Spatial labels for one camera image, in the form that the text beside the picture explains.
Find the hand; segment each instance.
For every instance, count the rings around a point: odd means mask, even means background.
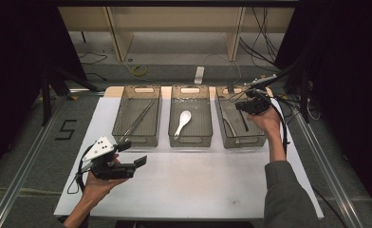
[[[270,107],[258,115],[249,115],[248,120],[253,121],[266,134],[269,140],[270,162],[285,161],[287,156],[281,140],[281,120],[274,108]]]
[[[117,160],[118,154],[114,156],[114,162],[119,163]],[[88,172],[85,189],[82,198],[77,203],[73,212],[65,220],[65,227],[79,227],[86,216],[109,192],[117,185],[127,181],[127,179],[119,180],[101,180],[97,179],[92,172]]]
[[[116,163],[120,163],[117,159],[118,156],[118,154],[115,154],[114,156],[114,162]],[[127,180],[128,179],[101,180],[97,179],[92,172],[88,172],[88,178],[86,180],[82,200],[90,200],[98,204],[98,202],[108,195],[115,186]]]
[[[280,133],[280,117],[272,107],[258,115],[248,115],[248,120],[253,121],[268,137]]]

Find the metal rail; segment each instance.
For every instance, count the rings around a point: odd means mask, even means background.
[[[313,155],[315,156],[317,163],[319,164],[322,173],[325,176],[325,180],[328,183],[331,193],[333,194],[335,200],[337,201],[341,209],[341,212],[343,213],[347,226],[352,228],[363,227],[361,218],[358,216],[358,213],[356,212],[354,205],[352,204],[339,178],[337,177],[330,162],[328,161],[323,148],[320,146],[316,138],[316,135],[314,134],[312,128],[310,127],[310,124],[307,124],[305,122],[301,114],[297,115],[297,120],[298,124],[301,126],[302,131],[304,132],[305,138],[309,143]]]
[[[5,195],[0,200],[0,227],[6,220],[6,217],[9,214],[9,210],[14,204],[21,187],[23,186],[24,182],[27,179],[27,176],[29,174],[29,171],[31,170],[32,165],[36,161],[36,158],[38,157],[38,154],[44,145],[47,135],[49,134],[50,129],[55,122],[56,114],[59,112],[60,108],[64,103],[65,97],[60,97],[56,100],[56,103],[52,109],[52,115],[49,119],[49,122],[41,128],[34,143],[32,144],[30,150],[28,151],[27,156],[25,157],[23,163],[18,169],[17,174],[15,175],[11,184],[9,185],[9,188],[7,189]]]

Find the transparent container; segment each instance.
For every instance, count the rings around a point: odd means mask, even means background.
[[[235,87],[235,92],[248,89]],[[248,113],[236,109],[234,102],[230,101],[231,94],[225,86],[218,86],[215,96],[215,108],[221,129],[222,142],[225,148],[263,146],[266,136],[256,124],[247,120]],[[234,96],[238,102],[247,101],[246,94]]]
[[[115,141],[131,141],[132,146],[158,146],[160,107],[160,86],[126,86],[112,130]]]
[[[179,136],[180,114],[188,110],[192,119],[183,126]],[[172,147],[210,147],[213,137],[210,91],[205,85],[173,85],[168,129]]]

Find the white table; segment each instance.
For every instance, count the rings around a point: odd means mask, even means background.
[[[120,102],[120,98],[100,98],[54,215],[69,215],[81,197],[81,193],[69,195],[67,188],[85,149],[100,136],[115,143],[112,128]],[[261,219],[267,193],[264,166],[269,162],[269,145],[225,149],[213,98],[211,109],[214,131],[211,147],[173,148],[168,137],[170,99],[163,96],[158,147],[134,147],[120,153],[121,162],[133,162],[147,155],[147,163],[137,169],[133,179],[114,188],[92,210],[91,216],[135,220]],[[291,136],[288,140],[288,161],[322,219],[323,212]]]

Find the gray sleeve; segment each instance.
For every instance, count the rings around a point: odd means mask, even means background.
[[[316,210],[289,162],[273,161],[265,170],[264,227],[319,227]]]
[[[56,218],[50,225],[49,228],[65,228],[63,224]]]

